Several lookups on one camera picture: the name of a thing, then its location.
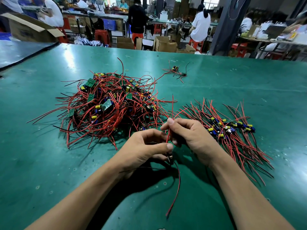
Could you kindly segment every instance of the blue plastic crate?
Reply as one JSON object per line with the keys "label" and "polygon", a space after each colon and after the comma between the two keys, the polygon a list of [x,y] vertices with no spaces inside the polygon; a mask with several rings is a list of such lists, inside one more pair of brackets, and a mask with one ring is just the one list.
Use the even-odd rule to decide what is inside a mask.
{"label": "blue plastic crate", "polygon": [[106,29],[106,30],[110,30],[110,31],[116,31],[117,30],[115,20],[104,19],[103,24],[104,24],[104,29]]}
{"label": "blue plastic crate", "polygon": [[11,41],[9,38],[10,36],[12,36],[11,33],[0,32],[0,40]]}

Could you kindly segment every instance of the fingernail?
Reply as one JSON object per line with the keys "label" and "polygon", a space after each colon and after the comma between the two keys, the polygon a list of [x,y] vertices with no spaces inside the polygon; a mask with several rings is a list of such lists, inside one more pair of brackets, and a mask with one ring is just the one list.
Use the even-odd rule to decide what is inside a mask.
{"label": "fingernail", "polygon": [[168,124],[173,124],[173,123],[174,123],[174,120],[173,120],[172,118],[168,118],[168,119],[167,119],[167,123],[168,123]]}
{"label": "fingernail", "polygon": [[167,149],[170,151],[173,150],[174,148],[174,146],[171,143],[168,143],[166,146],[167,146]]}

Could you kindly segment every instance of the teal shirt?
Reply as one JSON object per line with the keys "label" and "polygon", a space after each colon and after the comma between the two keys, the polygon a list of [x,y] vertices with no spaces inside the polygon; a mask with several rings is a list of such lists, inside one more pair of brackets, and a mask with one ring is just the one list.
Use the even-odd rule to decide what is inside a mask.
{"label": "teal shirt", "polygon": [[128,5],[127,5],[127,3],[120,3],[120,5],[119,5],[119,7],[120,8],[124,8],[124,9],[128,9]]}

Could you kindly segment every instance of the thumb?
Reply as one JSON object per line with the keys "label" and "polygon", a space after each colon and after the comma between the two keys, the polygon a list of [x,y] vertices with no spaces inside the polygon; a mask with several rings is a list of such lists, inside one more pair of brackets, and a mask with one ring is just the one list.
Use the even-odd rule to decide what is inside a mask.
{"label": "thumb", "polygon": [[167,119],[167,124],[169,128],[176,134],[181,135],[186,138],[189,135],[189,129],[182,127],[179,123],[176,123],[173,119]]}
{"label": "thumb", "polygon": [[166,154],[173,150],[174,146],[171,143],[158,143],[154,145],[147,145],[147,150],[150,156],[156,154]]}

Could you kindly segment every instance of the black long-sleeve top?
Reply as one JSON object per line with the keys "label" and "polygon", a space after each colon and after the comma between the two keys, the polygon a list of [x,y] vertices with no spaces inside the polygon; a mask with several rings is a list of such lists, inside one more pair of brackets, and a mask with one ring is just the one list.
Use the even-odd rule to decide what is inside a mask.
{"label": "black long-sleeve top", "polygon": [[128,22],[131,25],[132,33],[144,33],[147,19],[148,17],[141,6],[134,4],[129,7]]}

